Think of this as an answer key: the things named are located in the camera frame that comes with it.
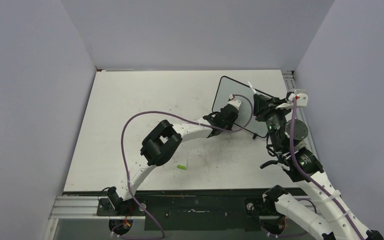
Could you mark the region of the white whiteboard marker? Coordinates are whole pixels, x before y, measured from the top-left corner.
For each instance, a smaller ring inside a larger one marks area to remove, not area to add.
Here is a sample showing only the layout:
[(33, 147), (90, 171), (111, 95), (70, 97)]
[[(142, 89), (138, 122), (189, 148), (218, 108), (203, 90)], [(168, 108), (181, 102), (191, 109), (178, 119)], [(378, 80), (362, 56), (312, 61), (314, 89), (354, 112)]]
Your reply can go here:
[(253, 92), (254, 94), (257, 94), (257, 91), (256, 91), (256, 89), (254, 88), (254, 86), (251, 84), (251, 82), (248, 81), (247, 83), (248, 83), (249, 88), (252, 90), (252, 92)]

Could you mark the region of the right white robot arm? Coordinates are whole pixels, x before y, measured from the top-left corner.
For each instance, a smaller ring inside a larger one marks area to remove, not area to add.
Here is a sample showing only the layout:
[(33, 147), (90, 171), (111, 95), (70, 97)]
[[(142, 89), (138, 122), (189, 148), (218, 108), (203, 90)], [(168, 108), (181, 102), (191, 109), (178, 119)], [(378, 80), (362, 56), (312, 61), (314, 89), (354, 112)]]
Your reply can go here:
[(334, 188), (326, 171), (304, 140), (308, 126), (297, 119), (297, 108), (307, 105), (304, 93), (289, 93), (286, 98), (253, 96), (253, 115), (264, 122), (270, 140), (268, 148), (277, 160), (261, 165), (279, 165), (314, 204), (311, 211), (285, 188), (276, 185), (263, 195), (263, 209), (280, 214), (298, 224), (317, 240), (382, 240), (377, 230), (364, 225), (344, 202), (341, 192)]

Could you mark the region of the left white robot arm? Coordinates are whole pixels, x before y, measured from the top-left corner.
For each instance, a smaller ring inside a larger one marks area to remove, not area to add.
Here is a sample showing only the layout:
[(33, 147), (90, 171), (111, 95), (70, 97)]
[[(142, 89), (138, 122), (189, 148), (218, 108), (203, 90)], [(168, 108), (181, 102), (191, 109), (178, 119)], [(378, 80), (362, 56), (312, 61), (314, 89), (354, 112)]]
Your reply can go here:
[(230, 100), (219, 112), (210, 113), (195, 121), (184, 119), (183, 123), (171, 124), (162, 120), (141, 142), (139, 154), (142, 161), (136, 161), (132, 167), (126, 159), (125, 147), (122, 143), (121, 155), (126, 177), (122, 191), (110, 187), (107, 197), (109, 208), (116, 215), (124, 215), (129, 210), (129, 201), (133, 199), (138, 187), (156, 168), (166, 164), (174, 155), (181, 143), (194, 139), (215, 137), (221, 132), (233, 132), (233, 123), (239, 116), (241, 102)]

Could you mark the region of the black framed small whiteboard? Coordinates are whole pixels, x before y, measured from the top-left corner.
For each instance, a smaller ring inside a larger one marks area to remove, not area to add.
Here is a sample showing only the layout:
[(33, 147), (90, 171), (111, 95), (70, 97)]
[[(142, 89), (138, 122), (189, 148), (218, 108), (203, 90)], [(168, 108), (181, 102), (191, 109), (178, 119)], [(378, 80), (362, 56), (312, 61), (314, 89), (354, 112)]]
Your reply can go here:
[[(254, 104), (254, 91), (251, 90), (248, 84), (239, 82), (238, 80), (224, 75), (220, 78), (211, 108), (212, 111), (216, 112), (223, 108), (227, 104), (228, 98), (231, 94), (243, 95), (247, 97), (252, 104)], [(253, 111), (251, 111), (251, 105), (247, 100), (243, 97), (239, 97), (238, 99), (241, 101), (241, 105), (239, 107), (238, 118), (233, 125), (235, 127), (242, 128), (248, 122)], [(244, 129), (261, 138), (265, 138), (268, 133), (266, 124), (256, 121), (254, 116)]]

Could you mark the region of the green marker cap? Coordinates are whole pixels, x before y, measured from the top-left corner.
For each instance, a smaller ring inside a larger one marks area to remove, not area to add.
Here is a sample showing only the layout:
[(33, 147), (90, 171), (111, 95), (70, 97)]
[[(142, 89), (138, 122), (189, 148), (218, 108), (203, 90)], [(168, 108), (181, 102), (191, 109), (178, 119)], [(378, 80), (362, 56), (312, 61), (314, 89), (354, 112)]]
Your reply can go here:
[(178, 169), (185, 170), (185, 171), (188, 169), (187, 166), (185, 166), (185, 165), (181, 165), (181, 164), (178, 164), (176, 167), (177, 167)]

